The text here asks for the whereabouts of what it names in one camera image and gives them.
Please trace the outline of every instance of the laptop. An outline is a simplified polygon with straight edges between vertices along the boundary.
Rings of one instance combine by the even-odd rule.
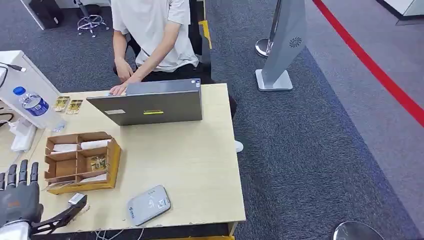
[[[119,126],[202,120],[199,78],[130,83],[126,95],[87,101]]]

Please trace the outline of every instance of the man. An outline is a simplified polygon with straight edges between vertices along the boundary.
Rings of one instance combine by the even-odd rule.
[[[110,93],[120,95],[128,84],[141,81],[161,81],[201,78],[202,84],[213,80],[196,71],[199,60],[189,39],[189,0],[112,0],[113,50],[116,72],[122,84]],[[131,33],[141,51],[133,72],[125,61],[126,34]],[[236,101],[229,97],[231,116],[236,113]],[[236,151],[243,144],[235,141]]]

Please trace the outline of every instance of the box compartment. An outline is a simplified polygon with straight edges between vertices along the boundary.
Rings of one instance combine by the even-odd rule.
[[[111,141],[107,143],[106,147],[81,149],[81,143],[83,142],[109,139]],[[55,144],[78,144],[78,150],[51,154]],[[44,178],[48,185],[51,185],[51,188],[47,187],[49,193],[57,195],[115,187],[121,147],[112,136],[105,132],[86,132],[49,137],[45,154],[48,170],[44,172]],[[90,158],[100,155],[105,155],[106,157],[105,169],[93,170]],[[55,184],[60,184],[61,182],[68,183],[59,188],[55,187]]]

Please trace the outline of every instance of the blue bottle cap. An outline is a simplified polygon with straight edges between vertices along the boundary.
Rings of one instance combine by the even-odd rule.
[[[27,90],[25,90],[25,88],[23,88],[22,86],[18,86],[18,87],[16,87],[15,89],[13,89],[13,93],[14,93],[15,95],[18,95],[18,96],[20,96],[20,95],[24,94],[26,91],[27,91]]]

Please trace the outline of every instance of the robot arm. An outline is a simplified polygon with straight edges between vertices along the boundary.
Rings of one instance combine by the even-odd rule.
[[[31,235],[48,232],[66,226],[87,204],[87,195],[57,216],[40,222],[43,205],[40,203],[38,184],[38,162],[31,167],[29,184],[27,184],[28,160],[20,164],[19,179],[16,183],[17,165],[10,166],[7,174],[0,173],[0,239],[28,240]]]

